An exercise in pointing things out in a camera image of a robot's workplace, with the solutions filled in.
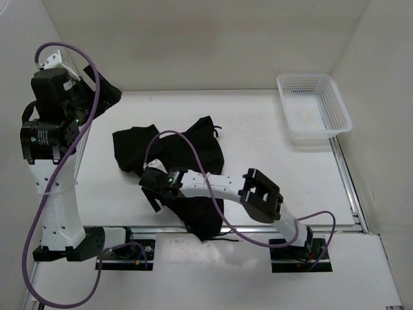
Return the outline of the black trousers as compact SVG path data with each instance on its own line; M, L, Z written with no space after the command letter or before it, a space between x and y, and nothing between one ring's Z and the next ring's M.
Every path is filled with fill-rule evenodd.
M217 128L212 118L205 116L198 119L183 135L193 144L205 171L220 175L225 160L217 141ZM119 168L142 177L147 147L158 133L155 125L114 132L114 157ZM190 147L176 135L164 136L154 142L148 161L154 159L159 159L167 170L180 167L200 171ZM219 235L223 221L210 198L176 198L159 202L161 206L166 206L175 213L188 232L197 236L200 241Z

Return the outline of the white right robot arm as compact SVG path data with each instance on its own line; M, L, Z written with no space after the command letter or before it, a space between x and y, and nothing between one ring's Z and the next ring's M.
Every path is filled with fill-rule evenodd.
M184 168L163 172L147 167L139 185L157 200L215 197L236 202L256 222L272 225L284 237L290 252L304 258L314 248L312 230L287 209L279 187L261 171L249 168L242 177L202 175Z

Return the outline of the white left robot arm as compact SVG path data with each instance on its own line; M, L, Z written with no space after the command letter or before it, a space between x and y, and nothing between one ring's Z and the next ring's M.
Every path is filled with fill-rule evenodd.
M23 112L20 140L23 157L45 202L40 215L37 262L66 258L82 262L113 248L120 258L136 249L126 227L84 227L76 198L74 142L92 110L94 91L66 65L46 65L31 79L35 101Z

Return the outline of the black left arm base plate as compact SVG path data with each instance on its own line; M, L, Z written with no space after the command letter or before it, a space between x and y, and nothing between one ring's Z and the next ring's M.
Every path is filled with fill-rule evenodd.
M133 244L106 252L102 256L103 271L152 271L156 251L155 234L132 234Z

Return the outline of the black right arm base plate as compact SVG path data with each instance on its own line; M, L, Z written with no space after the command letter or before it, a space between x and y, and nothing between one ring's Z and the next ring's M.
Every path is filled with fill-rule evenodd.
M273 273L328 273L332 265L328 251L321 256L326 248L324 238L314 238L312 248L306 250L299 247L284 247L270 249L270 260Z

